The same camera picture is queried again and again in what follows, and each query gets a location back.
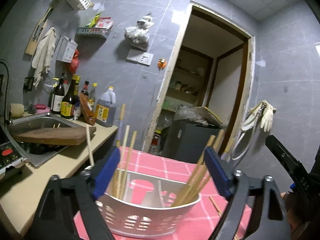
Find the kitchen counter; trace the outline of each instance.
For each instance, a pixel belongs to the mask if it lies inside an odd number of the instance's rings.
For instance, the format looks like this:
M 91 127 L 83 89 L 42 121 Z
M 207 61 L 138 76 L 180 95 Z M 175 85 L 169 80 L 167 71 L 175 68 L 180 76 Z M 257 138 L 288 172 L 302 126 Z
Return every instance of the kitchen counter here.
M 79 125 L 86 124 L 73 121 Z M 95 125 L 97 131 L 91 140 L 92 151 L 95 152 L 118 127 Z M 38 169 L 26 165 L 22 175 L 15 175 L 0 184 L 0 204 L 15 229 L 24 236 L 31 226 L 32 219 L 43 190 L 50 176 L 57 174 L 60 178 L 72 176 L 88 159 L 87 143 L 71 146 L 57 154 Z

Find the metal screw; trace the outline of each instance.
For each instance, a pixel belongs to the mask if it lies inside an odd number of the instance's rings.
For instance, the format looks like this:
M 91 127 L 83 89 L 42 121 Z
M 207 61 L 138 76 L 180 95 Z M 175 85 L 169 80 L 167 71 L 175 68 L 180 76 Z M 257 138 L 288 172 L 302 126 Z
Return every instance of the metal screw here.
M 60 177 L 58 175 L 52 175 L 50 177 L 50 180 L 57 180 L 57 179 L 60 179 Z
M 84 171 L 81 171 L 80 174 L 82 176 L 88 176 L 88 175 L 90 175 L 90 172 L 88 170 L 84 170 Z
M 273 181 L 273 177 L 271 177 L 271 176 L 266 176 L 265 179 L 266 179 L 266 181 Z
M 237 177 L 241 177 L 241 176 L 242 176 L 242 171 L 236 170 L 236 171 L 234 172 L 234 175 L 236 175 Z

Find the blue gripper pad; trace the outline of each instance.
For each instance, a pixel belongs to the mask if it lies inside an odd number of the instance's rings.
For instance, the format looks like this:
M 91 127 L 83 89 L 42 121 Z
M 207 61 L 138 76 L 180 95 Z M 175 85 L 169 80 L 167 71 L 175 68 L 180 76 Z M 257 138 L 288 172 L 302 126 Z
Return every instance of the blue gripper pad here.
M 101 172 L 95 178 L 95 187 L 93 190 L 93 198 L 97 200 L 104 195 L 110 180 L 112 179 L 113 174 L 118 166 L 120 161 L 120 151 L 119 148 L 115 148 L 111 153 L 109 159 L 103 165 Z
M 204 151 L 204 162 L 219 192 L 228 200 L 234 193 L 233 175 L 227 161 L 220 159 L 215 150 L 209 146 Z

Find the plastic jug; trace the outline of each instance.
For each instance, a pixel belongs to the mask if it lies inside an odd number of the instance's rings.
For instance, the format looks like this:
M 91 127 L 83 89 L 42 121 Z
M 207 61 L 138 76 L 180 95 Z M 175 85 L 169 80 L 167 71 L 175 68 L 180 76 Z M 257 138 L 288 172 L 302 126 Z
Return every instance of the plastic jug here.
M 97 101 L 94 116 L 96 122 L 105 127 L 111 127 L 116 113 L 116 94 L 113 92 L 113 87 L 109 87 Z

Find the hose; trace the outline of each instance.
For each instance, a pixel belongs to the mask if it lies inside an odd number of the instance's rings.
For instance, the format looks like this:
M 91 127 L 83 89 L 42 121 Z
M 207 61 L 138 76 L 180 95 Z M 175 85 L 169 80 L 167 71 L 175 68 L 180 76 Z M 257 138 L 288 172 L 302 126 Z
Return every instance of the hose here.
M 248 150 L 249 150 L 249 147 L 251 145 L 251 141 L 252 141 L 252 138 L 253 138 L 253 135 L 254 135 L 254 132 L 256 130 L 256 126 L 258 124 L 258 120 L 261 116 L 261 114 L 263 113 L 263 110 L 266 108 L 266 105 L 265 104 L 262 104 L 260 109 L 258 110 L 257 114 L 256 114 L 256 118 L 255 118 L 255 121 L 254 121 L 254 125 L 252 127 L 252 132 L 251 132 L 251 136 L 250 136 L 250 140 L 249 140 L 249 143 L 247 145 L 247 147 L 244 149 L 244 151 L 237 157 L 233 157 L 234 153 L 235 153 L 235 150 L 236 148 L 238 147 L 239 143 L 241 142 L 242 138 L 244 137 L 244 135 L 246 134 L 246 132 L 243 132 L 240 136 L 240 138 L 238 139 L 238 141 L 236 142 L 235 146 L 233 147 L 233 150 L 232 150 L 232 153 L 231 153 L 231 160 L 233 161 L 237 161 L 239 160 L 239 162 L 235 165 L 238 166 L 238 164 L 241 162 L 241 160 L 245 157 L 245 155 L 247 154 Z
M 0 59 L 0 64 L 4 65 L 4 67 L 7 70 L 7 85 L 5 87 L 5 94 L 4 94 L 4 121 L 6 121 L 7 120 L 7 98 L 8 98 L 8 91 L 9 91 L 10 75 L 9 75 L 8 65 L 4 59 Z

